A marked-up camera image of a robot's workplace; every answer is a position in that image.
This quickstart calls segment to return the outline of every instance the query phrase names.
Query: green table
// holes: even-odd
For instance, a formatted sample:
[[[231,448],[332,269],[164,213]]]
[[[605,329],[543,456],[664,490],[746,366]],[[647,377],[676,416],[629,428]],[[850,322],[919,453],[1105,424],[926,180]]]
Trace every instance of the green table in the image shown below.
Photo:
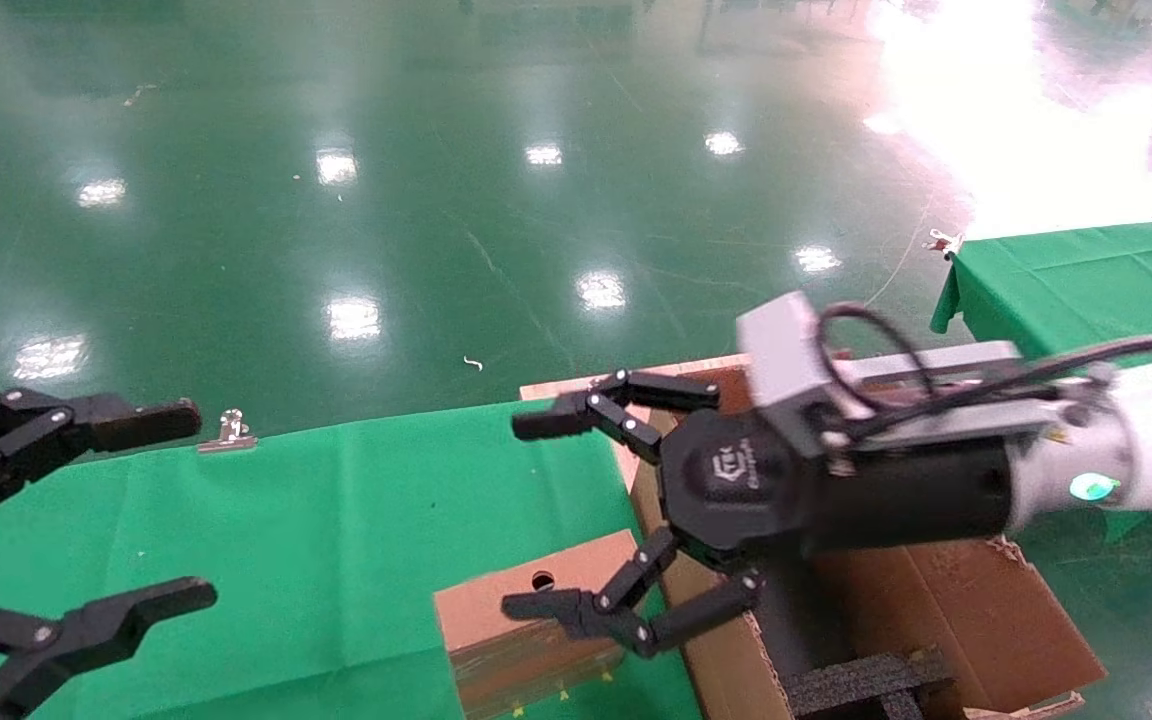
[[[1152,223],[968,242],[932,329],[960,311],[977,340],[1028,357],[1152,333]]]
[[[607,442],[517,442],[522,406],[306,430],[230,455],[145,452],[26,488],[0,506],[0,606],[58,615],[179,575],[220,592],[38,717],[460,717],[431,593],[635,525]],[[526,717],[700,714],[667,653]]]

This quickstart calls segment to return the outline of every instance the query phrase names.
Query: black robotic finger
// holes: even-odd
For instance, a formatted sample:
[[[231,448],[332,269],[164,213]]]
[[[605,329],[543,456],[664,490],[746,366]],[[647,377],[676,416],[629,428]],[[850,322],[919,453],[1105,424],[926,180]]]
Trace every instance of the black robotic finger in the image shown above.
[[[28,715],[73,675],[136,655],[151,626],[215,601],[205,579],[180,578],[88,602],[59,623],[18,624],[18,650],[0,666],[0,717]]]

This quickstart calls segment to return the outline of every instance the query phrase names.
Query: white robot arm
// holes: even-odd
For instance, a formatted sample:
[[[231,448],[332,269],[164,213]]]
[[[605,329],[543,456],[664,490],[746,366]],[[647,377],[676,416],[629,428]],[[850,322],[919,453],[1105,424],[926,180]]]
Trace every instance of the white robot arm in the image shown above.
[[[876,325],[902,354],[833,359],[824,334],[840,316]],[[737,331],[759,414],[797,455],[826,460],[828,483],[882,475],[876,457],[892,456],[895,467],[914,448],[954,454],[992,439],[1005,444],[1006,469],[995,462],[983,471],[1002,475],[1007,529],[1087,505],[1152,510],[1152,364],[1120,370],[1107,363],[1152,353],[1152,336],[1033,365],[1021,363],[1009,342],[916,353],[863,306],[828,306],[817,316],[801,293],[742,314]],[[922,386],[914,400],[893,401],[911,396],[910,381]],[[861,456],[869,462],[852,461]],[[900,506],[890,498],[876,502]]]

